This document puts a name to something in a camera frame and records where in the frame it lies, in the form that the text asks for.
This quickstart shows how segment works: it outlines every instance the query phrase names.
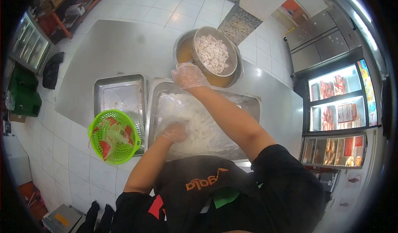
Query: gloved hand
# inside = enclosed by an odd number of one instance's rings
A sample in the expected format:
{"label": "gloved hand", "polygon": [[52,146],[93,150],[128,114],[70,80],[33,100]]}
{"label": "gloved hand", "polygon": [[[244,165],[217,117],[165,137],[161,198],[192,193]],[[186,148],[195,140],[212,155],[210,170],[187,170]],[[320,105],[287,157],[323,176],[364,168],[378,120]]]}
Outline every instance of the gloved hand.
{"label": "gloved hand", "polygon": [[178,143],[185,141],[188,138],[188,121],[173,122],[169,124],[159,136],[164,136],[172,142]]}
{"label": "gloved hand", "polygon": [[177,83],[182,90],[197,86],[210,87],[202,71],[192,63],[179,63],[176,69],[172,70],[172,76],[174,82]]}

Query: person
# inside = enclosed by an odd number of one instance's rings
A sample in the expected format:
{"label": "person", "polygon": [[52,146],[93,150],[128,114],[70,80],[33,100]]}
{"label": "person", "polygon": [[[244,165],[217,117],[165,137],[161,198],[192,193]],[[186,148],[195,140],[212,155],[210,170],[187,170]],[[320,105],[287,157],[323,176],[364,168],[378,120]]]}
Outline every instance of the person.
{"label": "person", "polygon": [[253,172],[217,156],[166,162],[170,147],[188,136],[186,123],[176,122],[133,168],[116,201],[112,233],[312,232],[325,206],[317,178],[253,117],[213,91],[197,66],[178,64],[172,77],[239,145]]}
{"label": "person", "polygon": [[91,203],[91,207],[86,213],[85,221],[79,226],[76,233],[109,233],[111,231],[112,217],[115,212],[109,204],[105,205],[101,220],[95,228],[99,207],[98,201],[95,200]]}

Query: display refrigerator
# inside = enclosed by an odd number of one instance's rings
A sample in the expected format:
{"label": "display refrigerator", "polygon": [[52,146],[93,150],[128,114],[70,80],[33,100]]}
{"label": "display refrigerator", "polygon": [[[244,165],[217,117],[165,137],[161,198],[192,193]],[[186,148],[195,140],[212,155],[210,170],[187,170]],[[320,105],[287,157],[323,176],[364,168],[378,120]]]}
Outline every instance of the display refrigerator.
{"label": "display refrigerator", "polygon": [[380,106],[364,58],[330,63],[298,81],[303,98],[304,165],[361,168],[366,129],[377,127]]}
{"label": "display refrigerator", "polygon": [[32,14],[26,11],[17,27],[8,55],[34,73],[41,74],[58,47],[42,32]]}

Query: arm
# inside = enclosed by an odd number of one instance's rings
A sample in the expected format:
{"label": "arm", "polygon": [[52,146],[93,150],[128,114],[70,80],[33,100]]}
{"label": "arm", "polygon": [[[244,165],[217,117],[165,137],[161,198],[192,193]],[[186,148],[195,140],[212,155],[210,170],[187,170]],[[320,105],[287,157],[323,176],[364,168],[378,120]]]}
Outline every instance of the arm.
{"label": "arm", "polygon": [[180,88],[191,93],[205,106],[214,121],[241,147],[250,161],[267,146],[276,144],[250,114],[213,91],[197,66],[179,64],[176,71],[172,71],[172,76]]}
{"label": "arm", "polygon": [[123,192],[150,193],[166,161],[166,155],[175,142],[188,137],[184,123],[169,125],[148,148],[127,179]]}

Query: stainless steel tray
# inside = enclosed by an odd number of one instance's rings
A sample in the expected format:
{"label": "stainless steel tray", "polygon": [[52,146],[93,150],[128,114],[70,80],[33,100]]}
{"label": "stainless steel tray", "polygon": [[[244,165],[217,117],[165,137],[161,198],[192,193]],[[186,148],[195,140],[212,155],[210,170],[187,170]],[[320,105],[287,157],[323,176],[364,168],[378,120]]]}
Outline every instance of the stainless steel tray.
{"label": "stainless steel tray", "polygon": [[147,115],[147,80],[141,74],[99,79],[94,84],[94,117],[104,110],[125,112],[135,124],[141,147],[135,155],[142,155],[146,146],[145,120]]}
{"label": "stainless steel tray", "polygon": [[[230,99],[231,101],[241,101],[240,103],[236,103],[240,105],[245,111],[251,114],[254,119],[259,122],[261,115],[261,98],[254,95],[248,94],[238,94],[232,93],[228,89],[220,88],[220,87],[211,87],[213,90],[220,93],[222,96]],[[152,86],[149,92],[149,100],[148,100],[148,113],[147,113],[147,123],[145,126],[145,151],[155,140],[155,132],[158,127],[158,119],[156,115],[158,114],[158,103],[159,97],[162,93],[166,94],[188,94],[187,91],[181,90],[171,79],[162,79],[155,78],[152,82]],[[227,159],[234,162],[245,162],[248,161],[244,152],[238,147],[236,149],[230,149],[227,153]]]}

